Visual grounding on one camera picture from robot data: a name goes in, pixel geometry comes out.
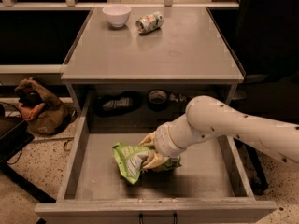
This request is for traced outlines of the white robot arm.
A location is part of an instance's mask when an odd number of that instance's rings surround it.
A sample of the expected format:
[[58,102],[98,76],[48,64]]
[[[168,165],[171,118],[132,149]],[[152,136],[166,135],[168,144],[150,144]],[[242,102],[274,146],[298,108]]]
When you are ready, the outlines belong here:
[[239,112],[209,97],[191,99],[185,113],[160,125],[140,144],[153,147],[143,168],[154,169],[188,147],[220,136],[230,136],[291,168],[299,167],[299,128],[296,124]]

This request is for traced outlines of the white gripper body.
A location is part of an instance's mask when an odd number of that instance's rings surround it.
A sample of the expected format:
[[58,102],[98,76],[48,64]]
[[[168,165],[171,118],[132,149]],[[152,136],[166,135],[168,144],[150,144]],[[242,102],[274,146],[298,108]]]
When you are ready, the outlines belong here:
[[156,151],[166,157],[176,157],[181,151],[171,138],[169,122],[156,129],[153,144]]

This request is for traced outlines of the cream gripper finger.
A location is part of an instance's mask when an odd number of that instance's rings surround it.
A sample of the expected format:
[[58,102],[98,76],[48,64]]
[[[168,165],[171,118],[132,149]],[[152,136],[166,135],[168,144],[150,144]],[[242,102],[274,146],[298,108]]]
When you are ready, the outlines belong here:
[[156,151],[151,151],[149,156],[142,163],[142,170],[146,171],[146,170],[157,168],[158,166],[164,164],[167,161],[168,161],[168,157],[161,155]]
[[155,133],[149,133],[145,138],[139,143],[142,147],[153,147],[154,146]]

